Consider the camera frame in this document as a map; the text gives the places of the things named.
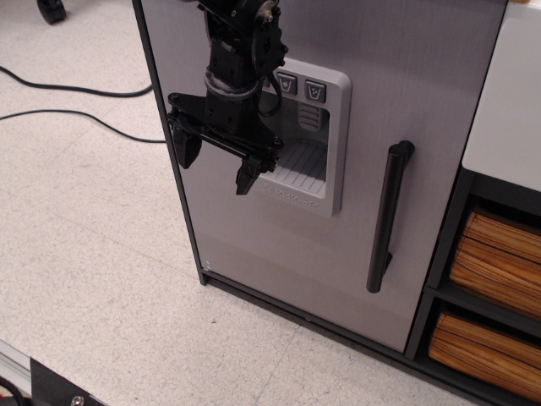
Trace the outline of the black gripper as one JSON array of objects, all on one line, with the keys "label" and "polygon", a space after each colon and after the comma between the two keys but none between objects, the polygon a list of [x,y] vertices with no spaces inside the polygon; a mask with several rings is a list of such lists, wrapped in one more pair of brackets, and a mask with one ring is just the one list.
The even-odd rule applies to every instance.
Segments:
[{"label": "black gripper", "polygon": [[283,141],[261,121],[277,114],[282,94],[275,96],[276,105],[260,110],[261,90],[240,100],[208,92],[193,96],[173,92],[167,100],[171,111],[167,122],[180,167],[188,169],[198,157],[202,143],[208,142],[243,158],[236,177],[237,195],[246,195],[261,173],[273,172]]}]

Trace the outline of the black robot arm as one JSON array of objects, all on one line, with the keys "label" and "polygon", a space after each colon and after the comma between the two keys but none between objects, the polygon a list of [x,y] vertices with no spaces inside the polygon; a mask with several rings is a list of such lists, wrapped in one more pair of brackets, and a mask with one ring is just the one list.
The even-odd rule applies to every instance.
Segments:
[{"label": "black robot arm", "polygon": [[238,156],[238,195],[246,195],[262,173],[276,168],[283,141],[262,118],[281,109],[260,109],[265,82],[278,96],[274,72],[288,48],[281,40],[276,1],[201,1],[210,43],[205,96],[172,93],[167,122],[178,164],[189,168],[208,142]]}]

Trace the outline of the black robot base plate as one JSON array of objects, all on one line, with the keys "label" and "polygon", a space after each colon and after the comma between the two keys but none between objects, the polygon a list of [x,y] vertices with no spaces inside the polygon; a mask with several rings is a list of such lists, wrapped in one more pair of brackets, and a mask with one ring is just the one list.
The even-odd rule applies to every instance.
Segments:
[{"label": "black robot base plate", "polygon": [[1,341],[1,405],[107,405]]}]

